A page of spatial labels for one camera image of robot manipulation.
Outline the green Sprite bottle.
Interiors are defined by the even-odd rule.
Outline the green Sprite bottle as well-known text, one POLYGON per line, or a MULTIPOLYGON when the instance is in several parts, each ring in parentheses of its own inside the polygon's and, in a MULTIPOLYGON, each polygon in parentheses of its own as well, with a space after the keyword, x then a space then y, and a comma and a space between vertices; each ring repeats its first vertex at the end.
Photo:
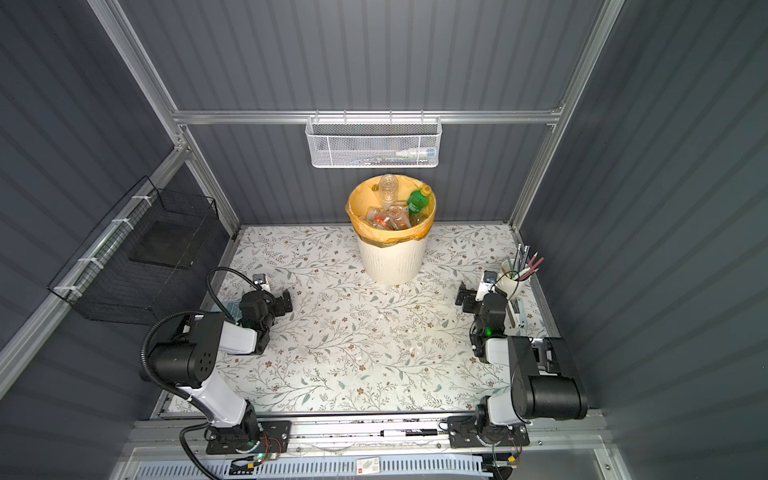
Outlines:
POLYGON ((432 189, 424 184, 419 189, 414 190, 408 200, 409 221, 412 227, 419 225, 429 216, 429 201, 432 189))

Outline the large clear bottle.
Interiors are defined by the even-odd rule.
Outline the large clear bottle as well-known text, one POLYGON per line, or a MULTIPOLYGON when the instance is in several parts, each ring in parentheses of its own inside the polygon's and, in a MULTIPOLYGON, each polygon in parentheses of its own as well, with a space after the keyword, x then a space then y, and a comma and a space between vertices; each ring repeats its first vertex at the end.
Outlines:
POLYGON ((389 209, 399 201, 399 180, 394 174, 382 175, 376 184, 377 198, 382 209, 389 209))

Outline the brown label drink bottle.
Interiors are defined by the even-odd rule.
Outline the brown label drink bottle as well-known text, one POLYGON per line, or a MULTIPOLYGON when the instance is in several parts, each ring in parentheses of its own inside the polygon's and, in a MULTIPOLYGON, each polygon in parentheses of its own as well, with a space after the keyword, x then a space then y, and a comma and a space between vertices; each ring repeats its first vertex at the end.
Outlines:
POLYGON ((406 205, 391 205, 387 210, 388 223, 394 231, 411 228, 409 209, 406 205))

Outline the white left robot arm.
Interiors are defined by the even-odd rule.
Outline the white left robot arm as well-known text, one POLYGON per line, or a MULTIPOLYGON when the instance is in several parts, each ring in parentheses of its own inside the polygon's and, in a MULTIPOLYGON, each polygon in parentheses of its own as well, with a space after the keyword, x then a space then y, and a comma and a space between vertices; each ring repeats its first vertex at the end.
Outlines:
POLYGON ((243 295, 239 308, 244 326, 221 311, 179 312, 155 323, 140 347, 142 376, 204 414, 207 454, 282 454, 291 423, 259 419, 252 403, 216 370, 216 360, 220 352, 261 352, 274 320, 293 310, 292 299, 288 291, 274 296, 255 290, 243 295))

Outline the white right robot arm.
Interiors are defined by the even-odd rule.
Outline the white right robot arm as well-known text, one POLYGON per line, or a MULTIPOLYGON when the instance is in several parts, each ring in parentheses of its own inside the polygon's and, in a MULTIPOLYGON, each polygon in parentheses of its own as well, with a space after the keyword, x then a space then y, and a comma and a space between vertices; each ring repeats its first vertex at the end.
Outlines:
POLYGON ((511 308, 507 296, 495 289, 483 294, 461 284, 455 304, 474 315, 469 331, 474 357, 506 367, 510 381, 483 397, 472 414, 448 417, 445 431, 452 448, 524 447, 532 420, 587 416, 588 397, 564 339, 506 334, 511 308))

